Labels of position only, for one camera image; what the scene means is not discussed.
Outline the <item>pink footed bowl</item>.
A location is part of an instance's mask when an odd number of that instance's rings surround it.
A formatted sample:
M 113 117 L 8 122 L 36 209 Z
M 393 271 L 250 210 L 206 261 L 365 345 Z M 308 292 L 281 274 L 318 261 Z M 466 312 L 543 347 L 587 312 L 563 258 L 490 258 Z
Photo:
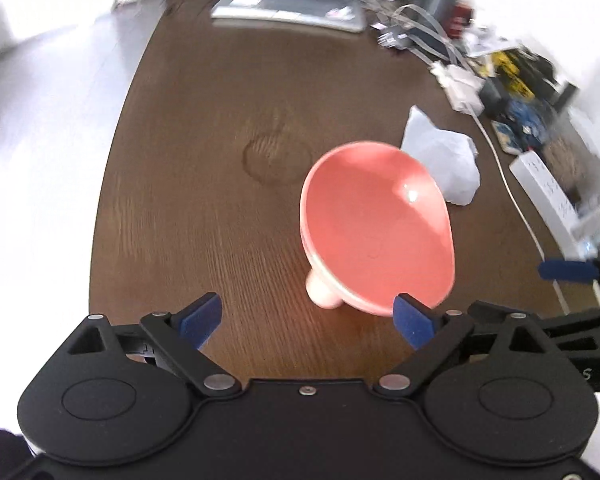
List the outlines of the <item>pink footed bowl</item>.
M 358 141 L 323 155 L 303 182 L 299 226 L 306 293 L 323 309 L 389 316 L 402 292 L 435 308 L 454 285 L 445 200 L 425 166 L 395 146 Z

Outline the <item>white paper towel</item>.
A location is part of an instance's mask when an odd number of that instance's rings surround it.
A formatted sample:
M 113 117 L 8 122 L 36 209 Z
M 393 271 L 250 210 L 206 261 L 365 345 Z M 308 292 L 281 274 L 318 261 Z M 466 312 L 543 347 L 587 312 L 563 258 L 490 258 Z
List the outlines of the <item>white paper towel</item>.
M 412 106 L 400 150 L 418 160 L 434 178 L 444 199 L 467 206 L 480 186 L 478 150 L 470 136 L 439 129 L 417 106 Z

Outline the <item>white power strip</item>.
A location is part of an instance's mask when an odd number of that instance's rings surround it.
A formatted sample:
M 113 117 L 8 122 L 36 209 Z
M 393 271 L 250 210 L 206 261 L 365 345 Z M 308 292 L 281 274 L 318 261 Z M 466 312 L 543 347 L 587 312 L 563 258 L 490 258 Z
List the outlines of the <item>white power strip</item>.
M 509 170 L 532 201 L 564 257 L 584 260 L 597 255 L 600 201 L 580 216 L 535 152 L 519 155 Z

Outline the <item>blue parts bag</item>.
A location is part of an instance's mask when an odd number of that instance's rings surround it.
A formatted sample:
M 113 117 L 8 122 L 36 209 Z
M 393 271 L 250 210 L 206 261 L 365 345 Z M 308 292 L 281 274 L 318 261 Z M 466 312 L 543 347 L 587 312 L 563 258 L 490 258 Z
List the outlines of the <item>blue parts bag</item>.
M 555 119 L 555 111 L 545 102 L 510 100 L 491 125 L 502 151 L 518 156 L 542 151 Z

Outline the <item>yellow black box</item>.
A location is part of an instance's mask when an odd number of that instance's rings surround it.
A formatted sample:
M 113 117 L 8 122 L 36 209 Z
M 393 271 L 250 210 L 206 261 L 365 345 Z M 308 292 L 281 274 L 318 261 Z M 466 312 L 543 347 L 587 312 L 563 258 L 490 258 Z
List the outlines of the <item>yellow black box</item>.
M 554 65 L 522 47 L 491 54 L 495 73 L 513 96 L 526 101 L 550 102 L 556 96 Z

